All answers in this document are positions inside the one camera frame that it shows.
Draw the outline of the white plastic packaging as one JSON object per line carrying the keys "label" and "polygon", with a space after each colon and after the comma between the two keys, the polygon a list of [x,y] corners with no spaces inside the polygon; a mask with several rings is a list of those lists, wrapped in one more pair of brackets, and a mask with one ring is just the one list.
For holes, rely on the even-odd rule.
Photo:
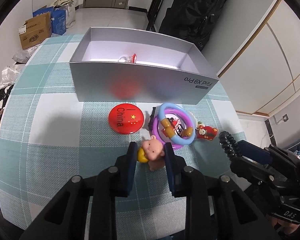
{"label": "white plastic packaging", "polygon": [[6,66],[6,68],[4,68],[1,72],[0,88],[4,88],[15,83],[25,64],[27,64],[38,47],[39,45],[35,45],[25,50],[19,50],[13,55],[12,59],[15,63],[11,66]]}

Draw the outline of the black backpack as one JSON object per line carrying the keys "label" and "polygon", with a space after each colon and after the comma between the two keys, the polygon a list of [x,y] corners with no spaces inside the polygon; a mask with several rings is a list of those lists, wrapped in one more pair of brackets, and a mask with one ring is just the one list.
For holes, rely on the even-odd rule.
{"label": "black backpack", "polygon": [[193,43],[202,50],[227,0],[173,0],[159,33]]}

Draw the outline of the silver phone box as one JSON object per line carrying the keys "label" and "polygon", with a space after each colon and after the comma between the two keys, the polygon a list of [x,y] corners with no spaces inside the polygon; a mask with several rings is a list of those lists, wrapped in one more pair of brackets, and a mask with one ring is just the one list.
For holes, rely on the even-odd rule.
{"label": "silver phone box", "polygon": [[160,33],[89,28],[70,59],[79,101],[195,105],[218,82],[198,48]]}

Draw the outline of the blue cardboard box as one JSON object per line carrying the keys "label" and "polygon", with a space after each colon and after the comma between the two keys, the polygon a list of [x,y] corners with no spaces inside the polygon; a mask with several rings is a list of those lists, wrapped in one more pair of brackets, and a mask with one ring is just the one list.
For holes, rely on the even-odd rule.
{"label": "blue cardboard box", "polygon": [[32,13],[32,16],[38,16],[49,12],[51,15],[52,33],[63,35],[66,32],[66,12],[65,10],[54,9],[54,7],[47,7],[38,9]]}

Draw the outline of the white China pin badge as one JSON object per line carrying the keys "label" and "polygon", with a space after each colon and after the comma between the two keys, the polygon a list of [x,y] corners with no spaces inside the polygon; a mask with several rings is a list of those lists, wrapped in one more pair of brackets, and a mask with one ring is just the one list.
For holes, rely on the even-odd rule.
{"label": "white China pin badge", "polygon": [[182,134],[183,130],[185,129],[185,126],[183,125],[181,120],[178,117],[173,116],[173,117],[169,117],[168,121],[170,122],[171,127],[173,128],[174,132],[179,137],[181,137],[181,134]]}

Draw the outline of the pink pig figurine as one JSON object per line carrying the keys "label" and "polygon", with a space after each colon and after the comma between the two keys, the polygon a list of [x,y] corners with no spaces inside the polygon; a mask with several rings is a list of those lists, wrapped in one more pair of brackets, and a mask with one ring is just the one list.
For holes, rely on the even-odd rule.
{"label": "pink pig figurine", "polygon": [[144,140],[137,152],[137,161],[147,163],[150,171],[162,169],[165,166],[164,157],[164,146],[154,135]]}

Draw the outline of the teal plaid tablecloth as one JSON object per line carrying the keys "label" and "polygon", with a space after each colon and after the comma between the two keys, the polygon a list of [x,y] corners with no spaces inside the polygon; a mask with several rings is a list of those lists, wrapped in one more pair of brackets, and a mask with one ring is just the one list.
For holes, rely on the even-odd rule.
{"label": "teal plaid tablecloth", "polygon": [[[0,124],[0,208],[26,229],[74,175],[99,174],[146,129],[122,135],[108,125],[113,102],[79,102],[69,61],[81,35],[49,38],[14,85]],[[186,202],[174,198],[165,169],[136,166],[129,197],[116,200],[118,239],[158,239],[183,230]]]}

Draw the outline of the red China badge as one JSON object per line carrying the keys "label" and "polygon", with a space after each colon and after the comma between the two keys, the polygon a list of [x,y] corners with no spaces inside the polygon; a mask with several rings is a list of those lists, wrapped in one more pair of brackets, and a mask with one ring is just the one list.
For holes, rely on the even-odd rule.
{"label": "red China badge", "polygon": [[144,123],[145,117],[141,109],[131,103],[122,103],[110,111],[109,126],[119,134],[133,134],[138,132]]}

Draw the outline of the red cartoon charm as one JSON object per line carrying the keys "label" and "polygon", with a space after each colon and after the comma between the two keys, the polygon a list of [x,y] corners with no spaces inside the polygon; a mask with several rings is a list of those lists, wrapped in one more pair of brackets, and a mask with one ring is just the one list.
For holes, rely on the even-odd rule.
{"label": "red cartoon charm", "polygon": [[218,135],[218,129],[211,127],[211,126],[206,126],[202,122],[198,122],[197,128],[196,128],[196,136],[197,139],[204,139],[208,141],[213,141],[215,137]]}

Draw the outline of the beige tote bag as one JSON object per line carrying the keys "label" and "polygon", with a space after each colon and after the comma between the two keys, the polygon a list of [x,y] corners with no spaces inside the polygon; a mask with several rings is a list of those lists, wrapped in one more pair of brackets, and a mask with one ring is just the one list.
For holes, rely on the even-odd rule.
{"label": "beige tote bag", "polygon": [[54,9],[64,10],[66,14],[66,28],[70,29],[75,23],[76,0],[55,0],[50,4]]}

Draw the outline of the brown cardboard box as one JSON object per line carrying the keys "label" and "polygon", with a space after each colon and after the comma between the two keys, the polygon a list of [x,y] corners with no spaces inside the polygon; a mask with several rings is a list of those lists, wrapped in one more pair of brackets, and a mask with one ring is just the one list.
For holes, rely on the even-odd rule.
{"label": "brown cardboard box", "polygon": [[52,34],[50,12],[28,19],[18,33],[23,50],[42,43]]}

